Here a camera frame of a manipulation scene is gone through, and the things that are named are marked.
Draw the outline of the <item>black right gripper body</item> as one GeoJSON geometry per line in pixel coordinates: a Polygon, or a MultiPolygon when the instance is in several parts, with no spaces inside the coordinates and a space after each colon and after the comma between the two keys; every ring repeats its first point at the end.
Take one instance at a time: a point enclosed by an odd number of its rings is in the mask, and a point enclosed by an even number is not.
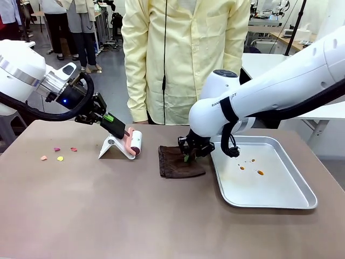
{"type": "Polygon", "coordinates": [[[189,148],[206,148],[213,146],[213,144],[210,142],[210,139],[210,137],[201,137],[193,130],[190,130],[186,141],[189,148]]]}

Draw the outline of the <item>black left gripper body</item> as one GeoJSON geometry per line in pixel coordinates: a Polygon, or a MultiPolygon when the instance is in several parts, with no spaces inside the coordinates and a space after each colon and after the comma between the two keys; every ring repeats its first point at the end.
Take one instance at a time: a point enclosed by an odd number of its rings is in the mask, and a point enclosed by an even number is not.
{"type": "Polygon", "coordinates": [[[68,110],[73,110],[83,100],[87,90],[80,85],[67,85],[55,102],[68,110]]]}

